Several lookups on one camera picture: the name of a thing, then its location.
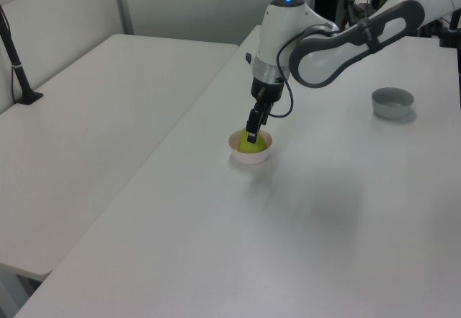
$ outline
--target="tennis ball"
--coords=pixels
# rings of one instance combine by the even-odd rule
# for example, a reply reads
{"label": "tennis ball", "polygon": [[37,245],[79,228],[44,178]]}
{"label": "tennis ball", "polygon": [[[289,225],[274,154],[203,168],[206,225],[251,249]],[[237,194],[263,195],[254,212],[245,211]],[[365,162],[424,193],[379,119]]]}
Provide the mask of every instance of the tennis ball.
{"label": "tennis ball", "polygon": [[267,149],[266,141],[258,134],[256,137],[256,143],[250,143],[247,141],[248,132],[244,128],[240,135],[240,141],[238,142],[237,151],[244,154],[256,154],[258,152]]}

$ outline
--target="small bowl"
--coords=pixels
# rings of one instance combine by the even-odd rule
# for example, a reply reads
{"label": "small bowl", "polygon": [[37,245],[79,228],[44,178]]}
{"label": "small bowl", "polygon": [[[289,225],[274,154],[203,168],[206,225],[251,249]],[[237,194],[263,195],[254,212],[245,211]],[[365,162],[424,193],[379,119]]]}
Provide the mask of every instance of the small bowl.
{"label": "small bowl", "polygon": [[266,158],[269,156],[269,149],[272,145],[272,137],[269,133],[264,131],[259,131],[259,135],[266,141],[267,149],[256,152],[255,154],[244,154],[243,152],[237,151],[238,142],[240,141],[240,137],[242,134],[242,130],[236,131],[233,133],[229,138],[229,146],[230,151],[232,153],[232,157],[240,163],[243,164],[258,164],[264,162]]}
{"label": "small bowl", "polygon": [[414,101],[410,92],[397,87],[383,87],[372,93],[373,112],[391,120],[407,116]]}

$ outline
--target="white robotic arm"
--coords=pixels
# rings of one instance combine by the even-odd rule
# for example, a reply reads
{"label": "white robotic arm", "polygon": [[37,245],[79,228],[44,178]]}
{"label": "white robotic arm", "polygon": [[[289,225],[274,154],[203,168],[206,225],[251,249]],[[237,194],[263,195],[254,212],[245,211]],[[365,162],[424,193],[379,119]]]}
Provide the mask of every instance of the white robotic arm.
{"label": "white robotic arm", "polygon": [[336,37],[301,41],[290,57],[291,73],[307,87],[324,87],[347,66],[459,8],[461,0],[387,0]]}
{"label": "white robotic arm", "polygon": [[246,125],[248,141],[255,142],[290,73],[304,86],[324,87],[351,64],[459,8],[461,0],[387,0],[372,16],[337,34],[337,26],[304,1],[274,0],[264,15],[256,57],[247,55],[256,98]]}

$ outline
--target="gray bowl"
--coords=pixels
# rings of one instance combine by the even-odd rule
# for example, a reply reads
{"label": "gray bowl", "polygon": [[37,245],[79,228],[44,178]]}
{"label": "gray bowl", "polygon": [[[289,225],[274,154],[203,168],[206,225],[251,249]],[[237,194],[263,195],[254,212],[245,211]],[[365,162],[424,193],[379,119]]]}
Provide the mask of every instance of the gray bowl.
{"label": "gray bowl", "polygon": [[410,92],[397,87],[383,87],[372,93],[373,112],[391,120],[407,116],[414,101]]}

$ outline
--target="black cable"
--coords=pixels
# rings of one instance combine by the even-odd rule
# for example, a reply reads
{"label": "black cable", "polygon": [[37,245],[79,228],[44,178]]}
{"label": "black cable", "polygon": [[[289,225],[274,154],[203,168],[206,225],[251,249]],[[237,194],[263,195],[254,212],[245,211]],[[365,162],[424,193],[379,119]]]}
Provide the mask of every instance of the black cable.
{"label": "black cable", "polygon": [[297,40],[301,35],[303,35],[304,31],[302,31],[301,33],[298,33],[296,36],[294,36],[293,38],[291,38],[290,40],[288,40],[279,50],[278,54],[277,54],[277,58],[276,58],[276,61],[277,61],[277,68],[279,69],[279,72],[280,72],[280,75],[282,75],[282,79],[283,79],[283,82],[285,83],[285,85],[287,85],[287,89],[288,89],[288,93],[290,94],[290,109],[283,115],[274,115],[274,114],[271,114],[269,113],[269,116],[272,116],[273,118],[286,118],[289,114],[291,114],[291,112],[293,111],[293,105],[295,104],[294,100],[293,100],[293,92],[291,90],[291,87],[290,87],[290,84],[288,84],[288,80],[287,80],[287,77],[285,76],[285,74],[283,73],[283,70],[282,70],[282,67],[280,66],[280,54],[282,53],[282,51],[289,45],[291,44],[294,40]]}
{"label": "black cable", "polygon": [[303,30],[301,33],[298,33],[296,36],[294,36],[293,38],[291,38],[290,40],[288,40],[279,50],[278,54],[277,54],[277,57],[276,57],[276,62],[277,62],[277,68],[279,69],[279,72],[280,72],[280,75],[282,76],[282,79],[283,79],[283,82],[285,83],[285,85],[287,85],[287,89],[288,89],[288,93],[290,94],[290,109],[283,115],[274,115],[274,114],[271,114],[269,113],[269,116],[272,116],[273,118],[286,118],[289,114],[291,114],[291,112],[293,111],[293,106],[295,104],[295,101],[293,99],[293,92],[291,90],[291,87],[290,87],[290,84],[288,84],[288,80],[287,80],[287,77],[285,76],[285,74],[283,73],[283,70],[282,70],[282,67],[280,66],[280,54],[282,53],[282,51],[289,45],[291,44],[294,40],[297,40],[299,37],[303,36],[303,38],[305,37],[308,37],[309,35],[317,35],[317,34],[323,34],[323,35],[335,35],[336,33],[340,33],[341,31],[332,31],[332,32],[326,32],[325,30],[316,30],[312,33],[308,33],[306,34],[306,31],[309,30],[310,28],[312,27],[315,27],[315,26],[318,26],[318,25],[312,25],[308,28],[306,28],[305,30]]}
{"label": "black cable", "polygon": [[14,68],[12,67],[12,99],[13,104],[16,104],[16,100],[14,98]]}
{"label": "black cable", "polygon": [[11,30],[11,27],[9,26],[8,18],[6,17],[5,11],[1,7],[1,4],[0,4],[0,13],[1,13],[2,17],[4,18],[4,20],[6,22],[6,26],[8,27],[8,32],[11,35],[12,30]]}

